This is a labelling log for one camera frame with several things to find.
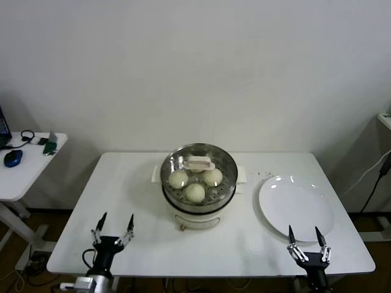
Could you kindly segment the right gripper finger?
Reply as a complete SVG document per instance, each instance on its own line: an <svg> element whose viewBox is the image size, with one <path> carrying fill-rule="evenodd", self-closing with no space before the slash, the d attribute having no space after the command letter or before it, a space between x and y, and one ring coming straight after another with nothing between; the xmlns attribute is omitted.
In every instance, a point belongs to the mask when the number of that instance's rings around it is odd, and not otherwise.
<svg viewBox="0 0 391 293"><path fill-rule="evenodd" d="M321 260L322 262L330 263L331 262L331 247L329 247L326 243L324 236L321 234L321 231L318 227L315 227L316 236L318 239L318 243L321 247Z"/></svg>
<svg viewBox="0 0 391 293"><path fill-rule="evenodd" d="M289 230L288 230L288 239L289 239L289 244L288 244L287 250L288 250L289 254L291 255L291 257L295 261L308 262L309 257L297 245L296 239L294 237L294 232L293 232L291 225L289 226Z"/></svg>

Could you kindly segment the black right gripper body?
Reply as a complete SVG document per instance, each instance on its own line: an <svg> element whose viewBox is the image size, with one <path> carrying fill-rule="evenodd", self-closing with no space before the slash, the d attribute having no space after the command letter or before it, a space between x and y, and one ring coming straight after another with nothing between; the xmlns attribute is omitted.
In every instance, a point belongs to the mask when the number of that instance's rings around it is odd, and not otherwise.
<svg viewBox="0 0 391 293"><path fill-rule="evenodd" d="M307 261L301 262L301 268L307 274L307 282L310 292L327 293L332 292L331 287L325 273L329 263L322 261L321 253L305 252Z"/></svg>

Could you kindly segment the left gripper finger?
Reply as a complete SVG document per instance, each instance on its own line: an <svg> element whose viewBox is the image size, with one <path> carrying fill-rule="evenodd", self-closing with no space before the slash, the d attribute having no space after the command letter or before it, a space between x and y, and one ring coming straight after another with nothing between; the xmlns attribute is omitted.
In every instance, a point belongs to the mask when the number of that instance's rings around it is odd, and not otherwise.
<svg viewBox="0 0 391 293"><path fill-rule="evenodd" d="M107 213L105 212L102 216L101 219L99 219L96 228L91 230L92 233L92 239L93 239L93 244L100 244L101 243L101 230L103 228L103 225L106 220Z"/></svg>
<svg viewBox="0 0 391 293"><path fill-rule="evenodd" d="M131 216L130 221L128 223L126 232L123 236L119 237L115 244L118 246L126 246L127 243L131 240L133 237L133 230L134 230L134 215Z"/></svg>

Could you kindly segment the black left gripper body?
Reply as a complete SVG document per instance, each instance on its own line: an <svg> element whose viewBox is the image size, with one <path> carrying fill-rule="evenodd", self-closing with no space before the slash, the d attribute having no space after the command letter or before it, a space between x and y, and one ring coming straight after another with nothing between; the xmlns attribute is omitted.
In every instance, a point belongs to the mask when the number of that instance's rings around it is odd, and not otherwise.
<svg viewBox="0 0 391 293"><path fill-rule="evenodd" d="M119 238L114 236L102 236L99 244L93 244L97 255L90 269L91 275L112 276L110 269L114 256L124 249L123 245L115 243L117 239Z"/></svg>

